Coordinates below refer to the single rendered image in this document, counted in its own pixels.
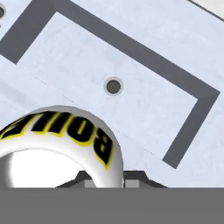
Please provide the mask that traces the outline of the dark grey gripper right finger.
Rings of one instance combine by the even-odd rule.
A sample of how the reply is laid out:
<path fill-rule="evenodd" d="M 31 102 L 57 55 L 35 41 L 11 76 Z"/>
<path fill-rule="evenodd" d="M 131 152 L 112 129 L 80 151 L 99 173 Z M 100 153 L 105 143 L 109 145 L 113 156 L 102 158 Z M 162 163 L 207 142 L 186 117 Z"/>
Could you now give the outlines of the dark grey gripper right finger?
<path fill-rule="evenodd" d="M 165 188 L 165 185 L 147 177 L 145 171 L 124 171 L 123 172 L 124 188 Z"/>

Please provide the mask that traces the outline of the white sink with two basins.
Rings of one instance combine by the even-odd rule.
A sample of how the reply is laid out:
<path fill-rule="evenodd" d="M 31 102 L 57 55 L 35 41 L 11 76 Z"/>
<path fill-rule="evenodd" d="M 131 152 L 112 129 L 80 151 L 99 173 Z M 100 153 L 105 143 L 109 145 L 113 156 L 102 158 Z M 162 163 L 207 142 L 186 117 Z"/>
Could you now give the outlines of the white sink with two basins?
<path fill-rule="evenodd" d="M 0 127 L 52 105 L 101 118 L 128 170 L 224 187 L 224 16 L 196 0 L 0 0 Z"/>

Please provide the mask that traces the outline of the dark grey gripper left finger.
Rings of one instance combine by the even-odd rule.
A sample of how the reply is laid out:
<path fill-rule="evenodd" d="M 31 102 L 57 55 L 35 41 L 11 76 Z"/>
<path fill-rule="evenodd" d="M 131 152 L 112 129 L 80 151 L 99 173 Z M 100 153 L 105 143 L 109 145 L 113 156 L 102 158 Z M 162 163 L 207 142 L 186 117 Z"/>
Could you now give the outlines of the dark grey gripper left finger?
<path fill-rule="evenodd" d="M 62 185 L 58 185 L 58 188 L 95 188 L 95 183 L 86 171 L 79 171 L 76 178 L 72 179 Z"/>

